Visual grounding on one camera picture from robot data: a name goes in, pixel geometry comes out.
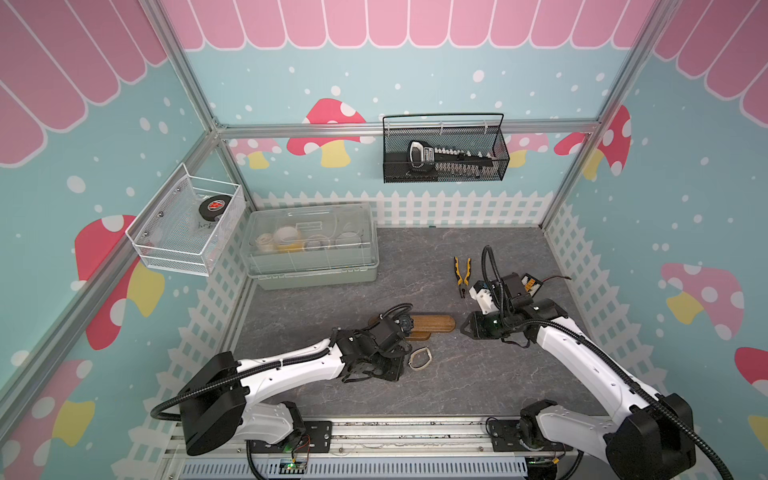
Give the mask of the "beige strap watch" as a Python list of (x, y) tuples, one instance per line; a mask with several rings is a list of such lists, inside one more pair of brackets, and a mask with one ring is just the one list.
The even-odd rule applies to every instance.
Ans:
[(426, 369), (433, 361), (433, 355), (429, 347), (421, 347), (413, 350), (409, 356), (407, 365), (412, 371)]

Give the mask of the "wooden watch stand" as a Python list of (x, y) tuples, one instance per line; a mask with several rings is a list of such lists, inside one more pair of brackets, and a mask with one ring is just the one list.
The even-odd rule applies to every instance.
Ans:
[(427, 341), (435, 333), (450, 333), (456, 328), (456, 321), (450, 315), (412, 315), (413, 329), (409, 341)]

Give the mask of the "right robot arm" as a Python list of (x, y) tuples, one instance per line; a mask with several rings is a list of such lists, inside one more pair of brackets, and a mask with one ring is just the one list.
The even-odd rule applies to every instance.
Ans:
[(472, 264), (453, 261), (461, 297), (479, 306), (461, 327), (474, 340), (537, 345), (564, 365), (599, 401), (605, 417), (570, 411), (552, 400), (520, 412), (517, 438), (522, 447), (572, 447), (611, 467), (620, 479), (672, 479), (695, 466), (703, 454), (723, 479), (732, 473), (694, 430), (693, 411), (677, 394), (663, 395), (630, 374), (592, 342), (568, 313), (550, 299), (536, 299), (517, 274), (501, 276), (491, 246), (480, 258), (481, 278), (469, 282)]

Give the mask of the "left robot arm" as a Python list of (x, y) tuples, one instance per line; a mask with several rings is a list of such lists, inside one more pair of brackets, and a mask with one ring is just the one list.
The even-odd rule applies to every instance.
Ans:
[(237, 360), (230, 351), (211, 358), (182, 389), (154, 406), (158, 421), (181, 425), (190, 456), (230, 441), (295, 448), (308, 429), (293, 402), (270, 398), (326, 380), (395, 382), (403, 372), (414, 329), (409, 303), (398, 304), (361, 329), (334, 329), (311, 346), (261, 359)]

